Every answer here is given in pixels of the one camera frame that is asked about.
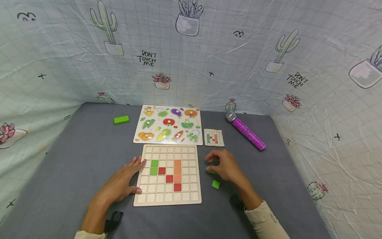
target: gray tablecloth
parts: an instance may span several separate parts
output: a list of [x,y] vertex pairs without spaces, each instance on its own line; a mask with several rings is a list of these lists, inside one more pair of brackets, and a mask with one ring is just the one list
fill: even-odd
[[[143,144],[133,144],[140,106],[83,104],[45,157],[37,173],[15,201],[0,238],[73,238],[88,202],[107,179]],[[114,125],[129,115],[130,123]],[[225,149],[232,152],[292,239],[329,238],[273,120],[269,116],[238,117],[264,141],[258,151],[228,123],[222,112],[202,111],[202,127],[221,129]],[[124,217],[110,238],[253,238],[242,211],[229,203],[236,189],[205,170],[205,155],[213,147],[198,146],[202,203],[197,205],[133,207],[133,196],[112,206]],[[131,180],[136,185],[138,174]],[[212,180],[220,189],[211,187]]]

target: green square tile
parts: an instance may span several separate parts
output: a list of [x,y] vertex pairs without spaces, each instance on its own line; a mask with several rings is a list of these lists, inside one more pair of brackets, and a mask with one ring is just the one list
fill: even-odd
[[151,167],[158,167],[159,160],[151,160]]
[[216,189],[219,189],[219,187],[220,187],[220,182],[214,180],[214,181],[212,182],[212,186],[213,186],[214,188],[216,188]]
[[158,174],[158,168],[152,167],[150,168],[150,175],[157,175]]

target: microphone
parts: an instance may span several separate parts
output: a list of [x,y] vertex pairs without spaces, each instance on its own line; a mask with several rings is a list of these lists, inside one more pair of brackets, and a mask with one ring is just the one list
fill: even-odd
[[261,141],[241,120],[236,117],[233,112],[228,112],[225,115],[225,119],[231,122],[236,129],[238,129],[256,148],[260,151],[265,149],[266,145]]

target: beige sleeve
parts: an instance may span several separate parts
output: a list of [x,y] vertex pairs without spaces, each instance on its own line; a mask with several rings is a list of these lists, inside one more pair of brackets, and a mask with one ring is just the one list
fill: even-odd
[[74,236],[74,239],[106,239],[106,236],[105,234],[97,235],[97,234],[87,233],[85,231],[78,231],[76,235]]
[[254,210],[245,210],[259,239],[290,239],[265,201]]

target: hand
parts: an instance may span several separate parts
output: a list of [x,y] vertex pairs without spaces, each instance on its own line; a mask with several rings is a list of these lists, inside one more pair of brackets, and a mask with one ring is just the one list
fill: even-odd
[[214,160],[220,160],[219,166],[208,166],[207,170],[217,172],[224,180],[238,184],[245,179],[243,172],[239,169],[235,161],[235,157],[227,150],[212,150],[211,153],[206,156],[206,160],[209,163]]
[[129,186],[130,180],[146,164],[146,160],[141,162],[142,157],[134,157],[129,164],[125,164],[118,170],[98,191],[93,198],[93,202],[111,205],[122,201],[130,193],[141,194],[142,189]]

